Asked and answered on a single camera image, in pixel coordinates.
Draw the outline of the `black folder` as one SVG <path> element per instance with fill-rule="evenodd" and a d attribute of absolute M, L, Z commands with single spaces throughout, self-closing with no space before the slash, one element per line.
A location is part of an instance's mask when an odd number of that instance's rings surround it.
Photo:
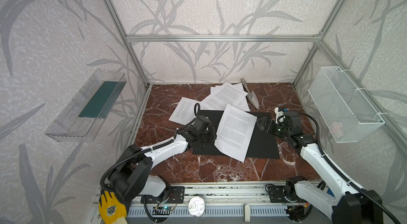
<path fill-rule="evenodd" d="M 223 111 L 201 110 L 199 114 L 207 116 L 217 130 Z M 202 150 L 194 149 L 194 155 L 225 156 L 214 145 L 214 142 L 205 144 Z M 280 159 L 276 137 L 261 131 L 256 125 L 252 134 L 246 158 Z"/>

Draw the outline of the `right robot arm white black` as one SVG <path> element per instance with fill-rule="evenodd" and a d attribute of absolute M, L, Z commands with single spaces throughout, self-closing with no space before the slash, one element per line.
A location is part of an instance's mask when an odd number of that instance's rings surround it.
<path fill-rule="evenodd" d="M 334 224 L 382 224 L 381 197 L 373 190 L 367 191 L 345 174 L 324 152 L 319 138 L 306 134 L 302 128 L 303 113 L 283 111 L 276 120 L 259 118 L 258 128 L 287 142 L 322 178 L 314 186 L 302 176 L 286 180 L 285 186 L 267 185 L 271 201 L 283 200 L 298 203 L 298 208 L 286 212 L 292 221 L 302 221 L 308 216 L 306 206 L 318 209 Z"/>

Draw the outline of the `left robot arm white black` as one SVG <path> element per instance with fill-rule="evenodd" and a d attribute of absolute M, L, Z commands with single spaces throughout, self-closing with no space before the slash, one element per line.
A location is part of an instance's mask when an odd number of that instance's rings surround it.
<path fill-rule="evenodd" d="M 210 119 L 200 115 L 167 140 L 142 148 L 129 146 L 102 175 L 100 185 L 103 190 L 114 193 L 121 202 L 130 202 L 138 196 L 165 201 L 171 194 L 171 185 L 163 177 L 151 175 L 151 170 L 175 155 L 201 149 L 215 139 L 216 130 Z"/>

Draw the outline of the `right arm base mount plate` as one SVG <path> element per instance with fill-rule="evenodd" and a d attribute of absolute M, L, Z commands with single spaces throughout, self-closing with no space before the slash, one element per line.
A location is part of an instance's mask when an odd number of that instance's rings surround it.
<path fill-rule="evenodd" d="M 289 203 L 289 200 L 285 197 L 284 186 L 267 184 L 265 190 L 271 203 Z"/>

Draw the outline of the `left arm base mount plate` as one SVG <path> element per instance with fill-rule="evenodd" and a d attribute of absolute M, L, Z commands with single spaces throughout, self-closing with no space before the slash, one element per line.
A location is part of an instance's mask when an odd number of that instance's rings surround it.
<path fill-rule="evenodd" d="M 158 203 L 170 203 L 178 204 L 184 202 L 185 187 L 184 186 L 171 186 L 169 189 L 165 189 L 162 195 L 154 197 L 151 195 L 142 196 L 141 203 L 146 204 L 158 204 Z"/>

